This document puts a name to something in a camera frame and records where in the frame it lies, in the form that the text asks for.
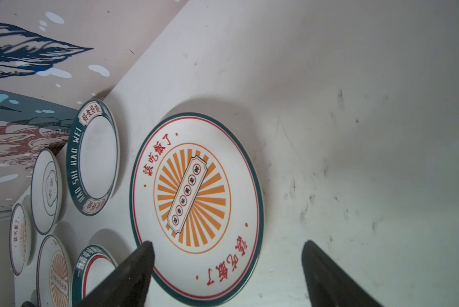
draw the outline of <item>black object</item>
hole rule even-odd
[[[146,241],[75,307],[144,306],[153,267],[153,245]]]
[[[382,307],[313,241],[305,243],[301,261],[313,307]]]

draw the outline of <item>orange stripe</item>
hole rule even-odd
[[[194,238],[194,245],[195,247],[199,247],[200,244],[198,243],[198,237],[197,237],[197,233],[195,231],[195,227],[194,227],[194,218],[192,217],[193,213],[190,212],[189,213],[189,216],[190,216],[190,228],[192,228],[192,237]]]
[[[180,175],[180,178],[183,178],[182,170],[180,169],[180,162],[178,161],[178,155],[176,154],[176,152],[173,154],[173,160],[175,160],[178,175]]]
[[[200,239],[202,240],[202,244],[206,245],[207,244],[207,239],[205,237],[204,231],[202,230],[202,227],[200,226],[200,224],[198,222],[198,218],[197,218],[196,214],[195,213],[193,213],[193,214],[194,214],[194,220],[196,221],[197,230],[199,231]]]
[[[212,198],[212,197],[198,197],[197,196],[196,200],[210,202],[210,203],[213,203],[213,204],[216,204],[216,205],[220,205],[220,206],[226,206],[226,199],[215,199],[215,198]]]
[[[166,167],[163,167],[163,171],[165,172],[165,174],[168,176],[169,179],[171,179],[171,181],[173,182],[174,186],[177,187],[179,186],[180,184],[176,182],[175,178],[173,178],[173,176],[171,176],[171,173],[170,171],[166,168]]]
[[[187,228],[187,246],[190,246],[190,226],[189,226],[190,216],[185,221],[185,227]]]
[[[209,174],[212,173],[212,171],[216,168],[216,166],[214,165],[214,163],[211,163],[211,165],[209,166],[209,169],[207,170],[207,174],[205,175],[205,177],[209,177]]]
[[[170,202],[167,202],[167,203],[164,203],[164,204],[162,204],[162,205],[159,205],[159,206],[158,206],[158,209],[159,209],[159,211],[163,211],[163,210],[165,210],[166,208],[171,207],[171,204],[172,204],[171,201],[170,201]]]
[[[202,202],[195,201],[195,203],[196,203],[197,205],[201,206],[202,208],[204,208],[205,210],[214,213],[215,215],[217,215],[217,216],[220,217],[220,218],[224,218],[224,217],[225,217],[224,211],[221,211],[221,210],[219,210],[219,209],[216,209],[216,208],[214,208],[214,207],[211,207],[211,206],[209,206],[209,205],[206,205],[205,203],[202,203]]]
[[[202,185],[200,186],[199,191],[205,189],[206,187],[210,186],[211,184],[213,184],[214,182],[217,182],[219,180],[221,180],[221,174],[217,173],[216,175],[212,176],[211,179],[209,179],[208,181],[205,181],[204,183],[202,183]]]
[[[204,217],[217,229],[221,229],[221,224],[219,224],[213,217],[211,217],[207,212],[205,212],[204,209],[202,209],[201,206],[199,206],[197,203],[193,205],[193,207],[196,207],[199,212],[201,212]]]
[[[173,195],[158,195],[158,200],[174,200]]]
[[[182,232],[180,232],[180,236],[178,236],[178,242],[183,244],[183,232],[185,231],[185,227],[182,228]]]
[[[185,168],[185,151],[183,149],[180,151],[180,160],[182,160],[182,170],[185,173],[187,169]]]
[[[180,178],[178,178],[178,174],[176,173],[175,167],[173,166],[173,163],[171,162],[171,159],[168,159],[167,161],[168,165],[170,166],[171,171],[173,172],[173,175],[175,175],[176,178],[176,185],[180,185]]]
[[[211,239],[214,239],[214,237],[216,236],[214,234],[214,232],[212,231],[212,229],[209,227],[209,225],[205,222],[205,220],[200,216],[200,213],[198,212],[198,210],[196,209],[195,210],[196,212],[196,215],[197,217],[199,218],[200,222],[202,223],[202,226],[204,226],[205,230],[207,231],[207,233],[209,234],[209,237],[211,237]]]
[[[170,212],[167,211],[165,214],[161,215],[161,219],[162,219],[163,221],[165,221],[165,219],[168,217],[168,213],[170,213]]]
[[[167,185],[169,185],[170,188],[177,190],[177,188],[170,181],[168,181],[168,179],[166,179],[163,175],[160,175],[160,180],[166,183]]]
[[[163,192],[170,193],[170,194],[173,194],[173,195],[176,194],[176,191],[170,190],[167,187],[161,186],[161,185],[158,185],[158,191],[163,191]]]
[[[219,187],[215,187],[215,188],[212,188],[212,189],[208,189],[208,190],[199,192],[199,193],[197,193],[197,196],[224,193],[224,192],[225,192],[225,187],[224,186],[219,186]]]

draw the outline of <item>blue painted wave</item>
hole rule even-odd
[[[0,23],[0,78],[33,75],[91,49]]]

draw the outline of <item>white plate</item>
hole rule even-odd
[[[99,245],[83,249],[74,267],[71,290],[72,305],[86,297],[117,267],[110,253]]]
[[[15,275],[21,274],[25,263],[30,260],[33,233],[28,213],[21,204],[13,208],[12,220],[9,226],[9,255]]]
[[[54,235],[47,235],[38,252],[38,306],[70,306],[69,280],[71,276],[71,263],[69,262],[64,245]]]
[[[115,120],[99,99],[74,118],[67,143],[66,174],[74,205],[84,215],[103,209],[115,187],[120,147]]]
[[[52,151],[40,152],[31,177],[31,215],[40,234],[47,234],[54,225],[62,202],[61,168]]]
[[[225,126],[184,113],[158,124],[134,165],[134,238],[153,242],[153,278],[191,305],[222,304],[245,285],[263,236],[251,161]]]

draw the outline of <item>plate rim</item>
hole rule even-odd
[[[31,174],[31,182],[30,182],[30,211],[31,211],[31,219],[33,220],[33,225],[35,226],[35,229],[37,229],[38,233],[41,234],[41,235],[46,235],[48,234],[52,227],[54,227],[54,224],[56,223],[57,221],[57,215],[59,214],[59,212],[61,211],[61,205],[62,205],[62,173],[61,173],[61,168],[59,166],[59,163],[57,162],[57,158],[55,157],[54,153],[48,149],[48,148],[44,148],[43,150],[40,151],[40,153],[38,154],[37,156],[37,159],[38,157],[42,154],[42,152],[44,151],[48,151],[50,153],[50,155],[52,156],[52,161],[54,161],[54,166],[55,166],[55,172],[56,172],[56,175],[57,175],[57,206],[55,206],[55,212],[54,212],[54,219],[52,220],[52,223],[49,227],[49,230],[47,230],[46,232],[42,232],[40,229],[38,229],[38,226],[35,222],[35,215],[33,214],[33,175],[35,174],[35,165],[33,166],[33,173]]]
[[[83,298],[81,297],[82,296],[82,291],[80,289],[80,293],[79,293],[79,299],[76,298],[76,296],[78,295],[78,293],[76,292],[75,290],[75,285],[78,284],[78,282],[80,282],[80,285],[82,286],[83,285],[83,279],[85,277],[85,270],[84,269],[81,269],[81,275],[76,275],[76,272],[79,271],[79,269],[77,269],[77,265],[78,265],[78,261],[79,261],[79,258],[81,257],[81,255],[83,254],[83,252],[87,249],[87,248],[91,248],[91,247],[96,247],[96,248],[100,248],[102,249],[102,251],[104,251],[104,253],[94,253],[92,255],[89,256],[88,260],[94,256],[94,255],[97,255],[97,254],[103,254],[105,256],[107,256],[110,261],[112,261],[112,263],[114,264],[114,267],[117,268],[118,267],[118,264],[117,264],[117,261],[115,260],[115,258],[110,254],[110,252],[108,250],[106,250],[103,246],[99,245],[99,244],[90,244],[88,246],[86,246],[80,253],[79,253],[79,256],[78,256],[78,259],[76,260],[76,263],[74,264],[74,270],[73,270],[73,279],[72,279],[72,283],[71,283],[71,303],[72,305],[74,306],[75,304],[79,304],[79,302],[81,302],[83,300]]]
[[[100,104],[100,106],[106,111],[106,113],[110,116],[107,117],[107,116],[104,116],[106,119],[108,119],[110,121],[110,125],[112,126],[112,128],[114,129],[114,132],[115,132],[115,141],[116,141],[116,147],[117,147],[117,159],[116,159],[116,165],[115,165],[115,175],[114,175],[114,179],[112,181],[112,184],[110,185],[110,188],[109,190],[107,191],[107,194],[108,194],[108,197],[107,197],[107,200],[105,201],[105,204],[103,205],[103,207],[98,210],[97,212],[93,213],[93,214],[88,214],[86,212],[83,211],[82,209],[82,206],[83,204],[79,203],[76,199],[76,197],[74,197],[74,189],[72,187],[72,179],[71,179],[71,176],[69,175],[70,174],[70,170],[71,170],[71,165],[70,165],[70,156],[69,156],[69,148],[70,148],[70,144],[73,140],[73,138],[71,137],[71,133],[73,132],[73,128],[76,127],[77,123],[79,122],[79,119],[78,119],[78,115],[81,113],[81,111],[83,110],[83,108],[89,104],[90,102],[97,102],[98,104]],[[83,142],[83,134],[81,136],[81,142],[79,143],[78,145],[78,155],[79,155],[79,149],[81,148],[81,143]],[[78,209],[79,212],[81,212],[83,215],[86,215],[86,216],[94,216],[94,215],[97,215],[98,213],[100,213],[104,207],[107,205],[108,201],[110,200],[113,192],[114,192],[114,189],[115,189],[115,186],[116,186],[116,183],[117,183],[117,178],[118,178],[118,169],[119,169],[119,164],[120,164],[120,144],[119,144],[119,137],[118,137],[118,130],[117,130],[117,124],[115,122],[115,118],[114,118],[114,115],[112,114],[112,112],[110,111],[109,107],[103,102],[103,100],[101,99],[97,99],[97,98],[93,98],[93,99],[90,99],[88,101],[86,101],[85,103],[83,103],[83,105],[79,108],[78,112],[76,113],[76,115],[74,116],[74,119],[73,119],[73,124],[71,126],[71,130],[69,131],[69,138],[67,140],[67,150],[66,150],[66,177],[67,177],[67,188],[69,190],[69,194],[71,195],[71,199],[73,201],[73,204],[74,206]],[[92,198],[92,199],[95,199],[93,198],[90,194],[87,193],[84,185],[83,185],[83,181],[81,180],[81,172],[79,172],[78,174],[78,182],[80,184],[80,186],[83,188],[83,193],[85,194],[85,199],[88,199],[89,198]]]
[[[137,166],[139,164],[139,158],[140,158],[140,155],[142,153],[142,149],[146,146],[148,140],[151,138],[151,136],[154,134],[154,132],[156,132],[165,123],[167,123],[167,122],[169,122],[169,121],[171,121],[171,120],[173,120],[175,118],[179,118],[179,117],[199,117],[199,118],[202,118],[204,120],[208,120],[208,121],[214,123],[216,126],[218,126],[220,129],[222,129],[231,138],[231,140],[234,142],[234,144],[237,145],[238,149],[242,153],[242,155],[243,155],[243,157],[245,159],[245,162],[246,162],[246,164],[247,164],[247,166],[248,166],[248,168],[250,170],[251,178],[252,178],[252,181],[253,181],[253,184],[254,184],[254,187],[255,187],[255,191],[257,193],[257,202],[258,202],[258,209],[259,209],[259,212],[258,212],[259,228],[257,229],[257,233],[258,234],[257,234],[257,241],[255,243],[255,254],[254,254],[252,260],[249,263],[249,265],[250,265],[249,269],[244,274],[243,278],[238,282],[238,284],[231,291],[229,291],[228,293],[220,296],[219,298],[215,298],[215,299],[198,300],[198,299],[188,298],[188,297],[176,292],[170,286],[168,286],[161,279],[161,277],[156,273],[155,270],[153,270],[152,276],[153,276],[154,280],[158,283],[158,285],[161,288],[163,288],[163,290],[165,290],[165,292],[167,292],[172,298],[178,300],[179,302],[182,302],[184,304],[191,305],[191,306],[214,306],[214,305],[220,305],[220,304],[223,304],[223,303],[229,301],[236,294],[238,294],[238,292],[241,291],[241,289],[243,289],[243,287],[246,285],[246,283],[250,279],[251,274],[253,273],[253,270],[255,269],[256,264],[258,262],[258,258],[260,256],[260,251],[261,251],[261,248],[262,248],[263,232],[264,232],[264,222],[265,222],[264,221],[265,215],[264,215],[264,205],[263,205],[262,191],[261,191],[260,182],[258,180],[258,176],[257,176],[257,173],[256,173],[255,168],[253,166],[253,163],[251,162],[251,159],[248,156],[247,151],[245,150],[243,145],[240,143],[238,138],[236,138],[236,136],[233,134],[233,132],[231,132],[225,125],[223,125],[220,121],[216,120],[215,118],[213,118],[211,116],[208,116],[206,114],[197,113],[197,112],[182,112],[182,113],[177,113],[177,114],[174,114],[174,115],[166,117],[165,119],[160,121],[149,132],[149,134],[147,135],[147,137],[144,139],[144,141],[142,142],[142,144],[140,146],[140,149],[139,149],[138,154],[136,156],[136,159],[134,161],[134,166],[133,166],[132,175],[131,175],[131,183],[130,183],[130,187],[129,187],[129,213],[130,213],[130,217],[131,217],[132,232],[134,234],[134,240],[136,242],[136,245],[139,247],[142,242],[140,242],[139,237],[137,236],[136,225],[134,223],[134,212],[132,210],[132,204],[133,204],[134,177],[136,175],[136,169],[137,169]]]
[[[38,271],[40,270],[40,259],[42,257],[42,248],[43,248],[43,245],[45,243],[45,241],[49,238],[49,237],[53,237],[54,239],[57,240],[57,242],[59,243],[59,246],[61,247],[61,251],[62,251],[62,254],[64,255],[64,260],[66,262],[66,270],[67,270],[67,286],[69,288],[69,291],[68,291],[68,299],[67,299],[67,305],[68,306],[71,306],[71,286],[70,286],[70,282],[69,282],[69,276],[72,275],[72,272],[71,272],[71,261],[69,259],[69,255],[67,254],[67,251],[66,249],[64,248],[64,245],[62,244],[61,240],[59,240],[58,237],[54,236],[52,233],[49,233],[48,235],[46,235],[43,240],[42,240],[42,243],[40,244],[40,248],[38,249],[38,257],[37,257],[37,269],[36,269],[36,273],[35,273],[35,280],[36,280],[36,290],[37,290],[37,304],[38,304],[38,307],[42,307],[42,304],[40,303],[40,287],[38,286],[39,283],[40,283],[40,279],[38,278]]]

